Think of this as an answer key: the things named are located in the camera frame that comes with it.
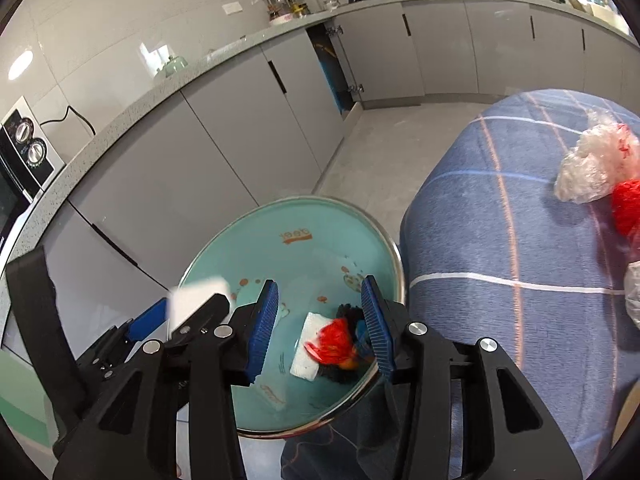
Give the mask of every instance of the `control dial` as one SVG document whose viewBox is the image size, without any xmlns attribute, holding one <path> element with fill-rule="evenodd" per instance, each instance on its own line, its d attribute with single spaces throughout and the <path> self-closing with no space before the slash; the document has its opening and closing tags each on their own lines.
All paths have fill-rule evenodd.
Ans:
<svg viewBox="0 0 640 480">
<path fill-rule="evenodd" d="M 20 121 L 15 129 L 15 140 L 20 144 L 25 144 L 31 140 L 33 135 L 33 123 L 27 117 Z"/>
<path fill-rule="evenodd" d="M 29 145 L 29 149 L 27 151 L 27 163 L 35 168 L 42 164 L 42 161 L 45 160 L 45 156 L 47 155 L 47 146 L 43 142 L 42 139 L 33 139 L 33 142 Z"/>
</svg>

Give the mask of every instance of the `countertop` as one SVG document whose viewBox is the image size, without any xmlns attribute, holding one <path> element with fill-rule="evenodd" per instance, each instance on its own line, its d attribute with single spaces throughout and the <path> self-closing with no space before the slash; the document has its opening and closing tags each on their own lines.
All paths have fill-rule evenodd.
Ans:
<svg viewBox="0 0 640 480">
<path fill-rule="evenodd" d="M 126 108 L 118 115 L 107 127 L 101 130 L 62 170 L 60 175 L 49 186 L 40 201 L 36 204 L 24 228 L 18 236 L 14 248 L 9 256 L 9 261 L 31 251 L 40 240 L 45 229 L 51 222 L 52 218 L 62 206 L 65 199 L 72 192 L 74 187 L 80 182 L 82 177 L 89 171 L 98 159 L 122 136 L 130 127 L 139 121 L 144 115 L 148 114 L 153 108 L 158 106 L 162 101 L 167 99 L 188 83 L 208 72 L 212 68 L 224 63 L 238 54 L 241 54 L 255 46 L 259 46 L 266 41 L 272 40 L 292 32 L 302 27 L 311 27 L 317 23 L 340 16 L 355 10 L 367 9 L 391 3 L 410 2 L 417 0 L 365 0 L 346 6 L 339 7 L 335 10 L 326 10 L 305 16 L 298 20 L 270 27 L 255 34 L 251 34 L 241 40 L 224 46 L 208 54 L 201 60 L 192 62 L 186 68 L 170 76 L 169 78 L 156 85 L 151 91 L 143 95 L 140 99 Z M 587 20 L 594 23 L 621 38 L 629 41 L 632 45 L 638 47 L 636 41 L 622 33 L 622 31 L 610 26 L 608 23 L 600 19 L 573 9 L 569 5 L 556 4 L 550 0 L 508 0 L 516 2 L 524 2 L 550 9 L 560 10 L 577 18 Z M 4 270 L 0 278 L 0 340 L 4 333 L 6 319 L 9 312 L 10 300 Z"/>
</svg>

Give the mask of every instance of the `gray tile floor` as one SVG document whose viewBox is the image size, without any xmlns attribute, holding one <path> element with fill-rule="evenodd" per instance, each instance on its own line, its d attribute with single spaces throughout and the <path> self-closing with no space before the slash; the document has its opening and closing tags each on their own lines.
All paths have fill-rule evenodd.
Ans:
<svg viewBox="0 0 640 480">
<path fill-rule="evenodd" d="M 365 110 L 318 194 L 363 208 L 397 242 L 402 216 L 424 179 L 469 121 L 488 106 L 437 103 Z"/>
</svg>

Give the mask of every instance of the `trash pile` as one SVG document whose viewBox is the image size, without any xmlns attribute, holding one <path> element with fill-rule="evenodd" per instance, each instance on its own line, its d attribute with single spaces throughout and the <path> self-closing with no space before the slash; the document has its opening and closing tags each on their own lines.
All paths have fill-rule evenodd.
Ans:
<svg viewBox="0 0 640 480">
<path fill-rule="evenodd" d="M 626 311 L 640 328 L 640 140 L 627 124 L 591 113 L 590 127 L 560 163 L 554 193 L 577 204 L 611 195 L 614 224 L 630 247 Z"/>
</svg>

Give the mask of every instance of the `silver bolt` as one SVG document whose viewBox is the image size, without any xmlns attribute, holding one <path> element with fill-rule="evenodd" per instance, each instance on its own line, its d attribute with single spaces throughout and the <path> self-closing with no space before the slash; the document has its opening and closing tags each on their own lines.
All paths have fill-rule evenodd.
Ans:
<svg viewBox="0 0 640 480">
<path fill-rule="evenodd" d="M 480 340 L 480 348 L 485 352 L 495 352 L 498 348 L 498 343 L 491 338 L 485 337 Z"/>
<path fill-rule="evenodd" d="M 213 334 L 216 337 L 225 338 L 232 335 L 233 332 L 234 329 L 232 329 L 229 325 L 220 325 L 216 327 L 216 329 L 213 331 Z"/>
<path fill-rule="evenodd" d="M 160 349 L 160 342 L 155 339 L 150 339 L 142 345 L 142 350 L 145 354 L 155 354 Z"/>
<path fill-rule="evenodd" d="M 427 326 L 420 322 L 409 323 L 409 332 L 415 335 L 425 335 L 427 333 Z"/>
</svg>

